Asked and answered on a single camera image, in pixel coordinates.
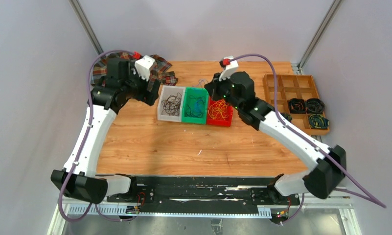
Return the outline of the cable ball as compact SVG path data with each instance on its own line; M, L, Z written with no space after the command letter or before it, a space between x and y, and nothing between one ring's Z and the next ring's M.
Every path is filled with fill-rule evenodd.
M200 79L197 85L189 88L188 113L191 117L201 118L205 114L208 104L208 92L205 90L204 85L207 82L205 79Z

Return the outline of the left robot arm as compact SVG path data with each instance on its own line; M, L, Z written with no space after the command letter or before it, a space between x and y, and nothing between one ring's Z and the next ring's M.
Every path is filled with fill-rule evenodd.
M149 90L156 61L150 56L137 60L110 58L106 73L95 81L88 99L85 121L71 156L61 170L54 170L51 181L69 198L99 204L114 194L126 202L138 197L132 176L97 176L96 168L106 135L120 109L130 99L154 105L159 97L160 81Z

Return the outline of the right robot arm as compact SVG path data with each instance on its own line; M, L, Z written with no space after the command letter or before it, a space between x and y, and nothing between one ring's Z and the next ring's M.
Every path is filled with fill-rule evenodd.
M341 170L346 167L345 150L317 141L284 119L274 106L256 96L254 81L246 72L224 80L219 75L205 84L211 99L226 101L246 125L280 142L308 167L301 173L276 176L267 185L269 200L281 204L287 196L302 193L326 199L345 177Z

